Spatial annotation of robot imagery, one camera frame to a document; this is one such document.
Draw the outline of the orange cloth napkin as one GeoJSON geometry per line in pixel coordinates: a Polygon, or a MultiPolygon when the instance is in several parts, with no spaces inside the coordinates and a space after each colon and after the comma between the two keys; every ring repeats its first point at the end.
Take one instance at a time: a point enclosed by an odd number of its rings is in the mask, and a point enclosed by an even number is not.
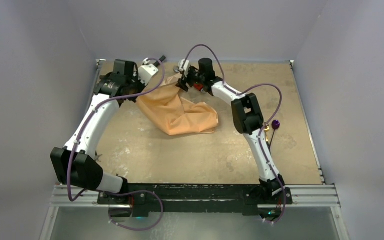
{"type": "Polygon", "coordinates": [[[169,136],[212,134],[219,125],[217,111],[205,102],[181,97],[176,87],[181,75],[165,79],[156,90],[139,96],[136,105],[162,132],[169,136]]]}

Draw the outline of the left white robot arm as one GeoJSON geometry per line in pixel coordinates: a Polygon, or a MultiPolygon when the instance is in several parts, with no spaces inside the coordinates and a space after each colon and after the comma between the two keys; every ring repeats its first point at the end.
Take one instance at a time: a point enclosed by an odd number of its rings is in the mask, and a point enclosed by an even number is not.
{"type": "Polygon", "coordinates": [[[124,102],[118,97],[128,96],[134,102],[135,95],[145,87],[133,61],[117,59],[113,71],[99,77],[80,126],[62,148],[55,147],[50,153],[60,183],[89,191],[109,192],[110,199],[118,205],[128,201],[129,191],[123,187],[125,179],[104,172],[95,161],[96,149],[111,118],[124,102]]]}

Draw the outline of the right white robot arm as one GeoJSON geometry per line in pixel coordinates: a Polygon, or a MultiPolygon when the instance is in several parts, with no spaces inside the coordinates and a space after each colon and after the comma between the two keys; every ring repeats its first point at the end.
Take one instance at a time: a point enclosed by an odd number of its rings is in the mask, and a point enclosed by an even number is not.
{"type": "Polygon", "coordinates": [[[195,85],[201,85],[205,93],[219,98],[231,107],[233,124],[236,131],[246,139],[256,162],[259,185],[256,193],[268,204],[288,196],[286,184],[280,171],[275,166],[269,146],[266,142],[265,120],[258,98],[249,89],[239,92],[221,77],[216,76],[213,61],[201,58],[198,67],[191,66],[183,59],[178,65],[181,78],[176,86],[187,92],[195,85]]]}

